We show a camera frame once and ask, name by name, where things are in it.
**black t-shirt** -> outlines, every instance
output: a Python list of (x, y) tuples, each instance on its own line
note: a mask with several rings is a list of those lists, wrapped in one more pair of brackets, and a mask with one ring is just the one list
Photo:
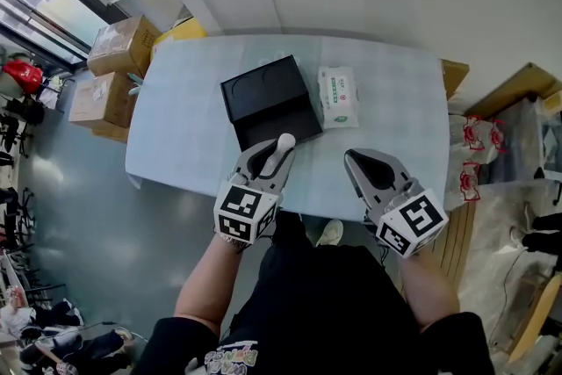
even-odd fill
[(266, 254), (227, 338), (219, 342), (197, 321), (162, 319), (133, 373), (183, 374), (188, 364), (221, 374), (494, 373), (476, 314), (455, 314), (420, 333), (366, 248), (283, 252)]

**light blue tablecloth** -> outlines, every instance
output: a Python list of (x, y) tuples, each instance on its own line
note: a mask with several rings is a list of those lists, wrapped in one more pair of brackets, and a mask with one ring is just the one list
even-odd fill
[(318, 67), (353, 68), (360, 127), (330, 129), (297, 147), (285, 209), (361, 220), (364, 204), (343, 167), (349, 148), (397, 156), (443, 201), (449, 122), (441, 61), (418, 50), (342, 38), (256, 35), (163, 42), (134, 110), (127, 173), (216, 195), (240, 154), (220, 82), (289, 54), (319, 114)]

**cardboard box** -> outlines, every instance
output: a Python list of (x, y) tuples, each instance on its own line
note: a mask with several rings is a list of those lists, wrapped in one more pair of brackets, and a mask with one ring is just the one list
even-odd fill
[(129, 139), (129, 129), (123, 128), (122, 126), (112, 126), (111, 128), (108, 124), (106, 128), (93, 128), (91, 132), (94, 136), (100, 136), (117, 142), (124, 142), (125, 144)]
[(150, 50), (160, 31), (144, 16), (129, 18), (102, 28), (88, 56), (94, 76), (132, 72), (143, 77), (150, 64)]
[(76, 85), (68, 121), (97, 130), (131, 125), (136, 96), (129, 96), (134, 84), (124, 74), (113, 72)]

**black box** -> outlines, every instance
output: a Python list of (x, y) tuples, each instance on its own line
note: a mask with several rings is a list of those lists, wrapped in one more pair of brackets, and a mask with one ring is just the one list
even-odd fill
[(292, 55), (231, 78), (220, 89), (242, 151), (281, 133), (297, 143), (322, 134)]

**hand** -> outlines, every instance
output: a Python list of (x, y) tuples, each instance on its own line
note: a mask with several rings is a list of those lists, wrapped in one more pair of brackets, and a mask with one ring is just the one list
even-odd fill
[(59, 375), (78, 375), (78, 370), (75, 366), (68, 363), (58, 363), (56, 371), (59, 372)]

